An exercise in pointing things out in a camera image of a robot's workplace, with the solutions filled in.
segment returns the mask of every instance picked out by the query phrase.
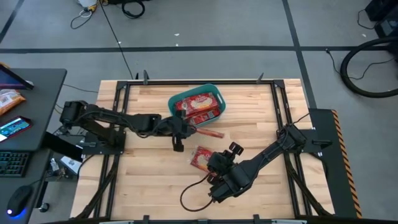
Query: teal basket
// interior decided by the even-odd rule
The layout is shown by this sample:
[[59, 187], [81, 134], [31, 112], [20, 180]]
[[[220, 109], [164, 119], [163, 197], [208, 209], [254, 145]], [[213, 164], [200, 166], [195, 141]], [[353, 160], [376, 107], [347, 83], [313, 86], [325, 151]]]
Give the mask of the teal basket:
[[198, 86], [198, 87], [193, 88], [191, 90], [182, 92], [182, 93], [177, 94], [175, 96], [172, 96], [169, 99], [169, 103], [168, 103], [169, 104], [170, 113], [172, 115], [175, 115], [175, 107], [174, 107], [174, 105], [175, 105], [176, 102], [182, 101], [183, 99], [185, 99], [185, 98], [187, 98], [189, 96], [194, 96], [194, 95], [198, 95], [198, 94], [201, 94], [201, 93], [212, 93], [213, 96], [217, 99], [218, 107], [219, 107], [221, 113], [220, 113], [220, 115], [218, 115], [215, 118], [212, 118], [212, 119], [210, 119], [208, 121], [205, 121], [203, 123], [197, 124], [196, 127], [199, 128], [199, 127], [202, 127], [202, 126], [204, 126], [206, 124], [210, 124], [211, 122], [214, 122], [214, 121], [218, 120], [220, 118], [220, 116], [223, 114], [223, 112], [224, 112], [224, 110], [226, 108], [226, 103], [225, 103], [225, 100], [223, 99], [223, 96], [221, 96], [220, 91], [213, 84], [201, 85], [201, 86]]

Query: red snack package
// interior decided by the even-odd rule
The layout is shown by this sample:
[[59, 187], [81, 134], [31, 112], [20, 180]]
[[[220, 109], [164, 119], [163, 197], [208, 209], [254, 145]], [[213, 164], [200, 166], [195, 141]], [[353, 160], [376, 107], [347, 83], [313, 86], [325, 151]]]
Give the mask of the red snack package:
[[212, 93], [201, 93], [199, 95], [189, 96], [175, 104], [176, 110], [186, 111], [185, 116], [187, 118], [197, 112], [208, 111], [215, 108], [218, 108], [218, 102]]
[[204, 134], [216, 138], [224, 138], [224, 133], [219, 133], [217, 131], [207, 130], [203, 128], [197, 128], [197, 133]]
[[203, 171], [209, 172], [207, 169], [207, 162], [209, 161], [212, 153], [213, 152], [204, 147], [197, 146], [197, 148], [192, 152], [191, 165]]
[[220, 109], [215, 108], [213, 110], [194, 114], [187, 121], [188, 121], [188, 123], [190, 123], [192, 125], [197, 125], [197, 124], [203, 123], [205, 121], [208, 121], [212, 118], [217, 117], [218, 115], [220, 115], [220, 113], [221, 113]]

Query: floor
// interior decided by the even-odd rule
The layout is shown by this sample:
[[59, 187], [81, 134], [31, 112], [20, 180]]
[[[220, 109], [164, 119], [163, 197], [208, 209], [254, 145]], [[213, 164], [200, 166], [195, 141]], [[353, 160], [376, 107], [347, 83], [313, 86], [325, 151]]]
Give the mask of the floor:
[[[155, 78], [301, 78], [308, 106], [339, 112], [359, 202], [365, 218], [398, 220], [398, 97], [352, 94], [334, 72], [347, 46], [377, 38], [356, 23], [370, 0], [152, 0], [142, 18], [130, 20], [118, 6], [105, 11], [132, 70]], [[65, 83], [97, 90], [100, 80], [130, 79], [101, 9], [82, 28], [69, 28], [81, 7], [75, 1], [0, 0], [0, 61], [17, 68], [66, 68]], [[361, 22], [371, 26], [365, 14]], [[360, 77], [372, 62], [392, 58], [361, 52], [349, 66]], [[394, 62], [371, 67], [357, 82], [367, 90], [396, 88]], [[96, 95], [64, 87], [58, 103]], [[54, 113], [49, 130], [59, 126]], [[31, 223], [66, 220], [76, 183], [51, 183], [47, 213]]]

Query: food package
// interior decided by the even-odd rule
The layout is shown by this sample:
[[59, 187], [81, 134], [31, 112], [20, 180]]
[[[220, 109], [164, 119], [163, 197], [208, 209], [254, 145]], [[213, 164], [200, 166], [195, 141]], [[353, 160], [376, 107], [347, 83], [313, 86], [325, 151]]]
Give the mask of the food package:
[[186, 111], [185, 116], [187, 118], [198, 112], [210, 111], [215, 108], [218, 108], [218, 102], [212, 93], [201, 93], [199, 95], [189, 96], [175, 104], [176, 110]]
[[0, 90], [0, 115], [23, 101], [25, 98], [16, 90]]
[[211, 137], [216, 137], [216, 138], [224, 138], [224, 135], [225, 135], [224, 133], [207, 130], [207, 129], [203, 129], [203, 128], [197, 128], [197, 133], [204, 134], [204, 135], [211, 136]]
[[187, 121], [192, 125], [197, 125], [219, 116], [220, 113], [221, 113], [220, 109], [215, 108], [213, 110], [204, 111], [202, 113], [191, 115], [191, 117], [189, 117]]
[[213, 152], [204, 147], [197, 146], [192, 152], [191, 165], [205, 172], [209, 172], [207, 169], [207, 162], [209, 161], [212, 153]]

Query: wooden tabletop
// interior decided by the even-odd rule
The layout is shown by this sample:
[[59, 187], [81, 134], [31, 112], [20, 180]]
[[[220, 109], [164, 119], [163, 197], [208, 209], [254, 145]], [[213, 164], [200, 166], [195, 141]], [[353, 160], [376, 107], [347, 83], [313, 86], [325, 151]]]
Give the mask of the wooden tabletop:
[[[101, 82], [98, 106], [112, 108], [116, 82]], [[292, 118], [296, 121], [308, 113], [303, 88], [299, 79], [286, 79], [285, 85]], [[134, 86], [130, 90], [127, 114], [158, 113], [168, 117], [169, 98], [194, 87]], [[119, 163], [112, 220], [142, 220], [144, 215], [150, 215], [151, 220], [252, 219], [253, 214], [259, 214], [261, 218], [294, 217], [282, 155], [261, 169], [252, 188], [238, 198], [213, 203], [200, 212], [187, 212], [181, 207], [181, 191], [206, 175], [189, 164], [195, 146], [224, 151], [235, 141], [245, 149], [236, 159], [241, 161], [251, 159], [276, 140], [278, 127], [269, 85], [218, 85], [218, 89], [227, 107], [218, 121], [205, 128], [225, 133], [223, 139], [196, 133], [183, 140], [185, 152], [179, 153], [172, 150], [170, 138], [141, 139], [127, 132], [126, 149]], [[283, 108], [282, 97], [278, 94]], [[296, 125], [301, 129], [312, 127], [309, 116]], [[324, 208], [333, 213], [322, 163], [308, 154], [302, 154], [301, 159], [308, 188]], [[71, 217], [78, 215], [96, 192], [102, 161], [103, 156], [94, 156], [82, 167]], [[185, 206], [194, 209], [206, 205], [210, 201], [207, 195], [210, 186], [202, 183], [189, 189], [183, 198]], [[102, 214], [107, 195], [106, 192], [103, 197]], [[304, 214], [301, 193], [298, 200]]]

